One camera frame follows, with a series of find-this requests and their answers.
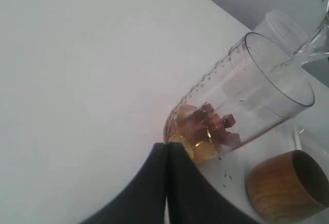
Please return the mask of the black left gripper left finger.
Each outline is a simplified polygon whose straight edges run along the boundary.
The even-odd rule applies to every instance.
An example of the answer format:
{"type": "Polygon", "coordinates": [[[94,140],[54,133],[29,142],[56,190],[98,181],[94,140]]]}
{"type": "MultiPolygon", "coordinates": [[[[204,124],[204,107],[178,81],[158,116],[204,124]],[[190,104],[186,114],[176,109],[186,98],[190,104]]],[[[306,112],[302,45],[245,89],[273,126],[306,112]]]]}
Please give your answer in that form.
{"type": "Polygon", "coordinates": [[[153,145],[132,181],[83,223],[164,223],[168,147],[153,145]]]}

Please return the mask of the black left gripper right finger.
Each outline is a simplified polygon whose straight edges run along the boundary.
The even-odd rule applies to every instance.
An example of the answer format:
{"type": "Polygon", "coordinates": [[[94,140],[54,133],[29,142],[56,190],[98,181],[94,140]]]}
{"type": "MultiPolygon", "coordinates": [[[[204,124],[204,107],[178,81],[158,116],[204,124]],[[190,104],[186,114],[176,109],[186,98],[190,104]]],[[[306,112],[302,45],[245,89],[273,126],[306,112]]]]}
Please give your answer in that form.
{"type": "Polygon", "coordinates": [[[257,223],[209,184],[179,143],[168,144],[167,201],[170,223],[257,223]]]}

